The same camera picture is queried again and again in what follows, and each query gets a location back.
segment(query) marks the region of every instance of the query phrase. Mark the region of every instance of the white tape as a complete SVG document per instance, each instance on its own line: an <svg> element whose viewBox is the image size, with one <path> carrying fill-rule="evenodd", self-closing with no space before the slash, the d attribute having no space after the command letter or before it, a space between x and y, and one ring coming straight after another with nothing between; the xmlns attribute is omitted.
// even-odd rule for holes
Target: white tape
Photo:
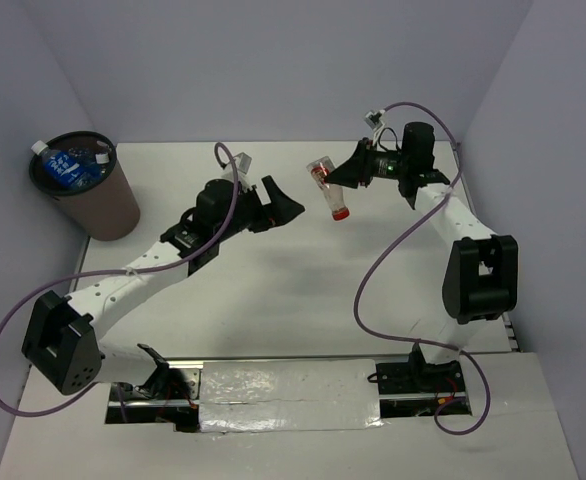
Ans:
<svg viewBox="0 0 586 480"><path fill-rule="evenodd" d="M373 360L205 363L203 432L356 430L380 426Z"/></svg>

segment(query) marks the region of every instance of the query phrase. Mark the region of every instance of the black joint housing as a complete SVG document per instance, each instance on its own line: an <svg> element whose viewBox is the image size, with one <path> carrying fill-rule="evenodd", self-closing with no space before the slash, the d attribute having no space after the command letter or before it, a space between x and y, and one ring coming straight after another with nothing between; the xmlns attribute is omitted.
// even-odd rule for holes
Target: black joint housing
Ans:
<svg viewBox="0 0 586 480"><path fill-rule="evenodd" d="M424 122L411 122L404 126L402 134L402 153L410 158L411 170L422 172L432 170L435 157L435 131L432 125Z"/></svg>
<svg viewBox="0 0 586 480"><path fill-rule="evenodd" d="M484 264L488 274L480 274ZM495 320L517 304L518 245L510 235L463 238L453 243L442 298L447 313L460 325Z"/></svg>
<svg viewBox="0 0 586 480"><path fill-rule="evenodd" d="M102 356L91 320L53 291L33 306L22 353L62 395L79 392L100 371Z"/></svg>

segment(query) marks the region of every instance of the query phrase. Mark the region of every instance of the wire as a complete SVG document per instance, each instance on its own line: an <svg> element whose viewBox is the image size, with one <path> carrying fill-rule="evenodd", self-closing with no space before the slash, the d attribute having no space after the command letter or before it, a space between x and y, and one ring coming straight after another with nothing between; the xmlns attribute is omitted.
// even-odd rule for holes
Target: wire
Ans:
<svg viewBox="0 0 586 480"><path fill-rule="evenodd" d="M164 397L164 405L158 410L155 414L155 418L162 419L162 415L164 415L164 411L166 410L167 405L169 404L169 400L171 399L171 387L166 389L166 396Z"/></svg>
<svg viewBox="0 0 586 480"><path fill-rule="evenodd" d="M450 378L445 378L445 380L447 382L449 382L449 384L453 387L453 395L451 395L452 397L455 397L455 394L457 393L457 383L455 383L453 380L451 380Z"/></svg>
<svg viewBox="0 0 586 480"><path fill-rule="evenodd" d="M393 130L391 127L384 127L382 129L382 131L380 132L380 137L377 139L377 144L385 152L389 152L390 151L388 148L386 148L384 145L382 145L382 136L384 135L384 132L386 132L387 130L389 132L391 132L393 134L393 136L395 137L395 150L397 150L399 152L400 151L400 145L399 145L399 140L397 138L397 133L395 133L395 130Z"/></svg>
<svg viewBox="0 0 586 480"><path fill-rule="evenodd" d="M122 421L124 423L129 423L129 419L126 416L126 405L124 404L124 392L122 391L121 383L115 385L115 391L117 392L117 399L120 402L120 413L122 414Z"/></svg>
<svg viewBox="0 0 586 480"><path fill-rule="evenodd" d="M159 272L163 272L166 270L170 270L171 268L179 267L180 265L184 265L185 263L190 262L194 258L198 257L199 255L201 255L202 253L207 251L213 245L215 245L217 243L217 241L222 237L224 232L226 231L227 227L231 223L231 220L233 219L235 205L237 204L237 196L240 191L240 182L239 182L237 166L235 165L235 160L233 159L233 154L231 153L231 151L228 149L228 147L226 145L224 145L221 142L218 142L215 144L215 147L213 149L213 152L214 152L216 158L219 158L219 153L218 153L219 150L224 151L226 156L229 158L231 168L233 169L233 198L231 199L231 205L229 206L229 211L226 214L226 217L224 218L222 225L220 226L218 231L215 233L215 235L213 235L208 242L206 242L204 245L202 245L200 248L198 248L195 252L191 253L187 257L185 257L181 260L178 260L176 262L173 262L173 263L168 263L166 265L137 269L136 272L138 274L159 273ZM8 325L9 321L17 313L17 311L20 310L20 308L22 308L29 300L34 298L36 295L44 292L45 290L49 290L50 288L52 288L56 285L59 285L61 283L66 283L71 280L76 280L76 279L80 279L80 278L98 277L98 276L104 276L104 275L128 275L128 273L129 273L129 271L126 269L108 269L108 270L95 270L92 272L80 272L80 273L74 273L73 275L67 275L65 277L61 277L61 278L58 278L57 280L52 280L44 285L41 285L40 287L36 288L32 292L28 293L20 301L18 301L13 306L13 308L11 308L11 310L9 310L9 312L4 316L4 318L0 322L0 336L2 335L2 332L4 331L6 326ZM91 385L86 387L84 390L82 390L80 393L78 393L76 396L74 396L70 400L68 400L68 401L66 401L56 407L42 410L39 412L25 412L23 410L19 410L17 408L12 407L9 404L7 404L1 398L0 398L0 408L2 410L4 410L5 412L10 413L11 415L15 415L17 417L27 417L27 418L43 417L46 415L51 415L53 413L57 413L60 410L64 410L66 407L74 404L80 398L82 398L84 395L86 395L93 387L95 387L95 385L96 385L95 383L92 383Z"/></svg>
<svg viewBox="0 0 586 480"><path fill-rule="evenodd" d="M437 115L435 115L435 113L433 113L431 110L429 110L428 108L426 108L418 103L414 103L414 102L392 103L391 105L386 107L384 110L388 112L389 110L391 110L393 108L402 107L402 106L414 107L419 110L422 110L423 112L426 112L428 115L430 115L433 118L433 120L435 120L442 127L444 132L446 132L446 135L449 137L449 141L451 142L451 147L453 148L454 155L456 156L456 159L458 161L458 172L457 172L457 175L455 176L455 178L453 179L453 181L451 182L449 192L444 196L442 201L440 203L438 203L435 207L433 207L429 212L427 212L417 222L415 222L413 225L411 225L397 239L395 239L391 243L391 245L389 245L386 248L386 250L384 250L384 252L382 252L382 254L378 257L378 259L375 260L375 262L373 262L373 265L371 265L371 268L369 268L369 270L366 272L366 274L364 274L364 278L362 279L362 282L358 286L357 292L355 294L355 299L353 300L353 316L355 318L355 322L357 323L357 325L362 330L364 330L366 333L368 333L369 335L372 335L374 337L381 338L384 340L393 340L396 342L408 342L408 343L413 343L413 344L431 345L434 347L444 348L447 350L453 350L455 352L459 352L460 355L466 357L471 362L471 364L475 367L478 374L480 375L480 379L482 380L482 385L484 386L484 392L486 394L486 403L484 405L484 410L482 411L482 414L478 418L477 422L475 422L474 425L472 425L471 427L469 427L465 430L451 430L440 423L439 414L442 412L442 410L445 407L452 405L454 403L463 402L464 401L463 398L454 398L454 399L450 400L449 402L446 402L446 403L440 405L437 408L437 410L435 410L435 414L433 415L433 419L435 420L435 424L438 426L438 428L440 428L440 430L442 430L450 435L457 435L457 436L468 435L469 433L475 432L478 428L480 428L482 426L482 424L486 421L486 419L489 415L489 411L491 409L491 389L489 387L489 382L486 378L486 375L484 374L484 371L482 370L480 365L477 363L475 358L473 358L473 356L470 353L468 353L466 350L460 350L455 345L449 345L446 343L437 342L435 340L426 340L426 339L414 338L414 337L403 337L403 336L398 336L398 335L388 335L386 333L377 332L377 331L367 327L364 324L364 322L362 321L362 319L360 318L360 300L362 299L362 294L364 293L364 289L366 288L366 285L368 284L369 280L371 279L371 277L373 276L375 271L378 269L380 264L386 259L386 257L388 257L390 255L390 253L393 250L395 250L398 247L398 245L400 245L404 240L406 240L409 236L411 236L411 234L413 234L413 232L415 232L418 228L420 228L422 225L424 225L426 222L428 222L431 219L431 217L433 217L437 212L439 212L446 205L446 203L448 202L448 200L451 196L451 192L453 191L453 188L462 178L462 165L459 160L458 143L455 140L455 137L453 136L453 133L451 132L451 130L449 130L449 128L444 124L444 122L442 120L440 120L440 118Z"/></svg>
<svg viewBox="0 0 586 480"><path fill-rule="evenodd" d="M222 142L218 142L218 143L215 144L215 146L217 147L218 144L219 145L224 145ZM233 156L231 155L231 153L229 152L228 149L226 149L225 153L227 154L227 156L229 156L229 159L233 158ZM213 155L215 156L215 161L217 162L217 164L220 167L222 167L222 170L224 170L228 166L228 163L224 163L222 161L222 159L220 158L220 152L218 152L218 149L217 148L214 148L213 149Z"/></svg>
<svg viewBox="0 0 586 480"><path fill-rule="evenodd" d="M171 385L173 385L173 387L175 387L175 389L184 397L184 399L189 402L189 406L193 409L193 410L197 410L198 406L193 403L193 400L191 400L191 396L189 395L188 392L188 387L186 387L186 390L182 390L182 388L180 388L180 385L178 385L177 383L173 382Z"/></svg>

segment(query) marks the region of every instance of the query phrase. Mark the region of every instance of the plastic bottle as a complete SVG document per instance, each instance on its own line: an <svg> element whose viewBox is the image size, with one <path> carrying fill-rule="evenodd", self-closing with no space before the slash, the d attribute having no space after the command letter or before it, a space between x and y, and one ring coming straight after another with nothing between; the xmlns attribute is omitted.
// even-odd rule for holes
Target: plastic bottle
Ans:
<svg viewBox="0 0 586 480"><path fill-rule="evenodd" d="M106 170L109 168L109 162L111 158L109 157L109 153L111 152L111 147L104 142L97 142L97 146L99 151L95 154L95 161L97 162L98 169L100 170L100 175L104 175Z"/></svg>
<svg viewBox="0 0 586 480"><path fill-rule="evenodd" d="M331 185L324 182L324 178L335 170L335 165L329 157L323 157L315 162L311 162L306 166L307 170L311 172L311 176L315 183L320 187L326 203L331 209L333 220L344 220L350 215L349 209L344 204L344 194L342 187L339 185Z"/></svg>
<svg viewBox="0 0 586 480"><path fill-rule="evenodd" d="M69 190L76 190L93 182L91 174L67 153L50 149L41 140L35 142L31 150L36 155L42 157L44 170L62 187Z"/></svg>

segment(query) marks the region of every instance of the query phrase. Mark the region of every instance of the blue bottle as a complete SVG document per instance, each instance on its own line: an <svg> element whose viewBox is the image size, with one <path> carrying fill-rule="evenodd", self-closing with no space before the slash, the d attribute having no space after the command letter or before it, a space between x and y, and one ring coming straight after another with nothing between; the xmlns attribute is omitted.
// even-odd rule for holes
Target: blue bottle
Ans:
<svg viewBox="0 0 586 480"><path fill-rule="evenodd" d="M50 149L41 140L35 142L31 150L42 157L42 165L46 173L64 188L76 190L89 185L94 180L91 174L68 154Z"/></svg>

